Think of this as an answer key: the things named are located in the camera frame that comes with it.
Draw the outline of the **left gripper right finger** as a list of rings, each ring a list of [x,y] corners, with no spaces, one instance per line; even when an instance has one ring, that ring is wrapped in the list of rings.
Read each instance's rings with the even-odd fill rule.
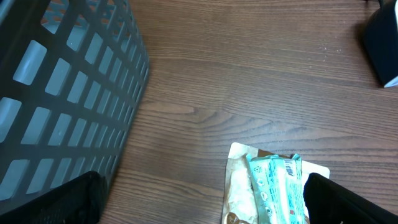
[[[308,176],[303,197],[311,224],[397,224],[397,215],[317,173]]]

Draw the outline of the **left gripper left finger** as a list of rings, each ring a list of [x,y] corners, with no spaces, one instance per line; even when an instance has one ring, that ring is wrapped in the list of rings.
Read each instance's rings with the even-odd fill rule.
[[[1,215],[1,223],[98,223],[107,195],[106,178],[89,171]]]

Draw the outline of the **mint green snack bar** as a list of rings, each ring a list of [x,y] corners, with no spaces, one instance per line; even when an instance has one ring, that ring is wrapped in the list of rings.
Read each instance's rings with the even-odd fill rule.
[[[305,223],[302,187],[302,160],[276,154],[265,157],[246,155],[259,223]]]

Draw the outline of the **brown snack pouch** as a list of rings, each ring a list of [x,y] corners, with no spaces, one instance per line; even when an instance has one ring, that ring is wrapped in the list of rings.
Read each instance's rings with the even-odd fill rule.
[[[259,223],[254,189],[250,177],[251,173],[246,162],[246,155],[248,154],[253,158],[274,155],[274,153],[238,142],[232,143],[225,172],[223,213],[221,219],[223,223]],[[278,156],[290,159],[293,155]],[[329,178],[330,176],[329,168],[302,160],[303,190],[311,173],[320,174],[325,178]],[[305,205],[305,223],[308,222],[309,214]]]

